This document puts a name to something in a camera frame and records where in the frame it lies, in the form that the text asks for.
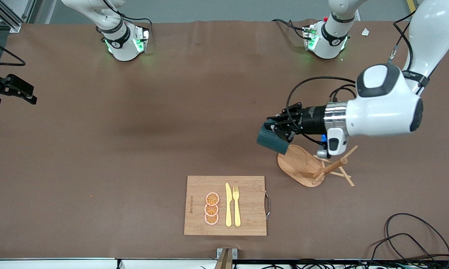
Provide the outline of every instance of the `utensil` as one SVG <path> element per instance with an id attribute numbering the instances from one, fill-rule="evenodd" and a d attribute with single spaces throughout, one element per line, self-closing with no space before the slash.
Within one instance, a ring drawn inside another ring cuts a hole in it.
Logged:
<path id="1" fill-rule="evenodd" d="M 233 194 L 231 194 L 231 188 L 229 184 L 226 183 L 226 226 L 231 227 L 231 208 L 230 203 L 233 199 Z"/>
<path id="2" fill-rule="evenodd" d="M 239 206 L 238 206 L 238 199 L 239 199 L 238 186 L 233 186 L 233 199 L 235 199 L 235 225 L 236 227 L 240 227 L 241 215 L 239 214 Z"/>

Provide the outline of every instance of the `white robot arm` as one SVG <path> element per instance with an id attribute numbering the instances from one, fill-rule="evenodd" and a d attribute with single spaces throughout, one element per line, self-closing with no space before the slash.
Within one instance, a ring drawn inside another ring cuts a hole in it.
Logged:
<path id="1" fill-rule="evenodd" d="M 354 24 L 356 10 L 367 0 L 329 0 L 331 14 L 326 21 L 310 25 L 315 34 L 308 34 L 310 41 L 305 46 L 318 57 L 332 59 L 336 57 L 347 40 L 347 34 Z"/>
<path id="2" fill-rule="evenodd" d="M 429 33 L 439 33 L 438 38 Z M 285 110 L 269 117 L 257 142 L 285 153 L 296 133 L 324 134 L 325 155 L 340 155 L 346 151 L 351 136 L 413 132 L 422 119 L 420 94 L 449 49 L 449 0 L 425 0 L 420 5 L 409 26 L 409 43 L 413 56 L 408 56 L 406 70 L 392 64 L 371 66 L 357 77 L 355 99 L 308 108 L 302 108 L 300 103 L 293 105 L 290 110 L 294 123 Z"/>
<path id="3" fill-rule="evenodd" d="M 105 37 L 108 51 L 117 60 L 132 60 L 146 50 L 148 30 L 124 22 L 119 14 L 110 9 L 121 7 L 125 0 L 62 0 L 62 2 L 98 26 Z"/>

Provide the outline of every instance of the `orange slice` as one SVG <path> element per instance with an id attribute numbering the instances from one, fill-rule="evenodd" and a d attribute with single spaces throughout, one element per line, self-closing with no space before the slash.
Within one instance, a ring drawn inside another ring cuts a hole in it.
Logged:
<path id="1" fill-rule="evenodd" d="M 211 206 L 211 205 L 205 205 L 204 206 L 204 213 L 207 215 L 207 216 L 210 216 L 210 217 L 213 217 L 213 216 L 216 216 L 216 214 L 218 214 L 218 206 L 217 205 L 213 205 L 213 206 Z"/>
<path id="2" fill-rule="evenodd" d="M 218 220 L 219 220 L 218 215 L 212 217 L 206 215 L 204 216 L 204 221 L 209 225 L 215 225 L 218 222 Z"/>
<path id="3" fill-rule="evenodd" d="M 216 192 L 206 194 L 206 204 L 209 206 L 217 205 L 220 201 L 220 196 Z"/>

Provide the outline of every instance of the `brown table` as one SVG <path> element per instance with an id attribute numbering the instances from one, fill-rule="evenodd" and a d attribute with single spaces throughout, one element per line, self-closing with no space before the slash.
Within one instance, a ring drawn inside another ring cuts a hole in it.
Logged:
<path id="1" fill-rule="evenodd" d="M 390 22 L 357 22 L 346 50 L 322 60 L 281 26 L 156 24 L 151 54 L 131 62 L 114 60 L 90 25 L 24 25 L 9 36 L 7 48 L 27 65 L 0 75 L 33 84 L 38 103 L 4 97 L 0 106 L 0 257 L 203 258 L 237 247 L 247 259 L 357 259 L 370 257 L 385 220 L 401 211 L 449 242 L 449 53 L 422 95 L 418 131 L 352 138 L 359 149 L 346 171 L 356 187 L 329 176 L 310 189 L 256 144 L 262 122 L 305 78 L 356 78 L 387 61 L 398 33 Z M 405 54 L 402 44 L 395 63 Z M 339 85 L 313 81 L 293 100 L 324 105 Z M 187 175 L 266 176 L 268 236 L 183 235 Z M 445 252 L 411 219 L 398 218 L 391 232 Z M 408 240 L 396 245 L 419 254 Z"/>

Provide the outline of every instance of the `wooden cutting board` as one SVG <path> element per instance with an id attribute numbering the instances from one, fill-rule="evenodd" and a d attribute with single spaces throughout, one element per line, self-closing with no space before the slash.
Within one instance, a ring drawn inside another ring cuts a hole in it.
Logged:
<path id="1" fill-rule="evenodd" d="M 231 201 L 231 227 L 226 226 L 226 187 L 239 188 L 241 226 L 235 226 L 235 201 Z M 219 220 L 215 225 L 204 221 L 205 197 L 210 192 L 220 196 Z M 267 235 L 264 177 L 188 176 L 186 186 L 185 235 Z"/>

